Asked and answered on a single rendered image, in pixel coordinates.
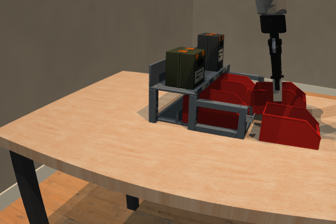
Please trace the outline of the grey metal shelf rack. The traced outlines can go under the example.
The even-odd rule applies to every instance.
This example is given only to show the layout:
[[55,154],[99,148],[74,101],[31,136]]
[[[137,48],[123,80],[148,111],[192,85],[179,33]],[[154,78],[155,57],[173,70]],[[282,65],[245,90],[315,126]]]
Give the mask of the grey metal shelf rack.
[[[187,129],[192,131],[238,138],[242,140],[244,139],[251,123],[253,123],[254,121],[255,113],[253,115],[253,107],[226,102],[199,99],[199,94],[204,89],[207,89],[207,87],[211,83],[213,83],[218,77],[220,77],[223,73],[247,76],[250,80],[257,80],[258,82],[269,82],[267,80],[264,80],[264,76],[229,71],[230,64],[228,64],[226,66],[223,66],[217,72],[205,70],[204,82],[198,85],[195,89],[190,90],[190,89],[165,86],[165,66],[166,66],[166,59],[160,60],[158,62],[149,65],[149,122],[156,123],[157,121],[161,121],[166,123],[188,126]],[[158,113],[159,90],[189,95],[188,123],[182,122],[184,95],[182,95],[172,104],[170,104],[160,113]],[[234,130],[224,127],[197,123],[198,107],[239,113],[238,129]],[[248,108],[250,108],[249,115],[248,115]]]

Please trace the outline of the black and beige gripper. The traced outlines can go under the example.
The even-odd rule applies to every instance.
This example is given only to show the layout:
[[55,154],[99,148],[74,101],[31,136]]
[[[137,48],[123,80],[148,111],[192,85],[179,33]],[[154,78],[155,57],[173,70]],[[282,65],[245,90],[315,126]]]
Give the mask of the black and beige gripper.
[[279,33],[285,33],[286,19],[285,15],[260,15],[260,24],[262,33],[270,33],[268,40],[269,52],[271,56],[271,67],[273,80],[274,101],[282,101],[282,75],[281,71],[281,44]]

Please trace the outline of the olive green tool case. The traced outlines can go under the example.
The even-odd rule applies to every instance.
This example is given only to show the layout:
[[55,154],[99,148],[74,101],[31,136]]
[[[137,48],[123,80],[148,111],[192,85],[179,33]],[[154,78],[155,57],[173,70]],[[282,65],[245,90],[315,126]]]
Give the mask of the olive green tool case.
[[205,49],[178,47],[166,51],[165,86],[195,89],[204,82]]

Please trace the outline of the black case with orange latches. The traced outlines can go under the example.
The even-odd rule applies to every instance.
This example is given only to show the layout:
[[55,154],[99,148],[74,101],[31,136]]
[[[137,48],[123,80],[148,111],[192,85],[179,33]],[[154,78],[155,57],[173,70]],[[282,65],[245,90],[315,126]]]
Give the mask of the black case with orange latches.
[[199,34],[197,48],[205,49],[205,70],[217,72],[223,67],[224,35]]

